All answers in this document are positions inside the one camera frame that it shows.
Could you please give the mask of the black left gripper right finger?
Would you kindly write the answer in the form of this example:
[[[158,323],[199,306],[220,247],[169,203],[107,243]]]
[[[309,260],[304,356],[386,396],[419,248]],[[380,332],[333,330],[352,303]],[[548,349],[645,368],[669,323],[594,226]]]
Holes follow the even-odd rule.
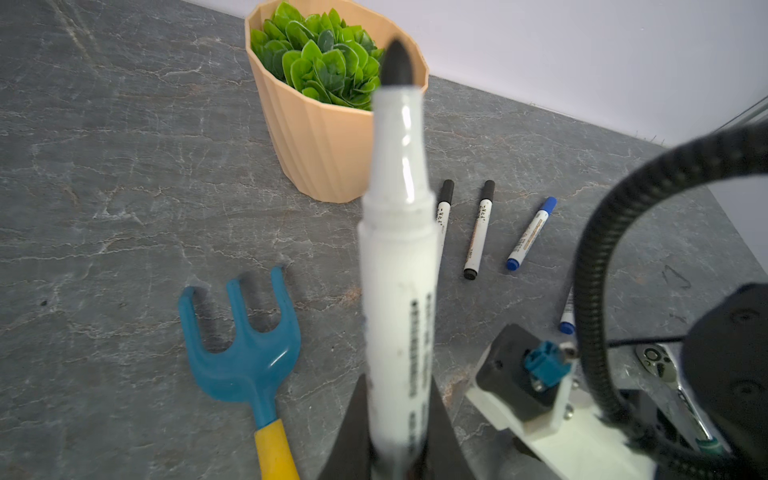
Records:
[[[425,478],[473,480],[436,383],[431,384],[425,449]]]

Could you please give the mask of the white marker blue end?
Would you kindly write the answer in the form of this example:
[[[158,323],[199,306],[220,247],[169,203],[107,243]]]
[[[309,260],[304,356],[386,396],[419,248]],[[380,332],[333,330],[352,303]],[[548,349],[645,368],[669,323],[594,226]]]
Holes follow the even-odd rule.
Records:
[[[537,210],[532,221],[507,258],[506,268],[508,270],[516,271],[523,264],[531,247],[541,233],[543,226],[546,224],[556,205],[557,199],[555,197],[548,197]]]

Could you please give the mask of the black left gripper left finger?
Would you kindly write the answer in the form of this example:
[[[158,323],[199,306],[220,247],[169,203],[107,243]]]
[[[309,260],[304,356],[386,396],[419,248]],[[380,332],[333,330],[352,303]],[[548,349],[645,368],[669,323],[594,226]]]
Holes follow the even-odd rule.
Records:
[[[319,480],[369,480],[372,447],[369,436],[367,378],[356,384],[330,455]]]

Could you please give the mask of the white marker black tip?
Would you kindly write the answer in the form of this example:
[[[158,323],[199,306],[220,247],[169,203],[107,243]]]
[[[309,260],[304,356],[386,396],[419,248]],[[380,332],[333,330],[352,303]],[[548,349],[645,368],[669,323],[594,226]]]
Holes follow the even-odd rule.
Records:
[[[574,290],[570,288],[563,312],[559,321],[558,329],[566,335],[574,335],[576,331]]]

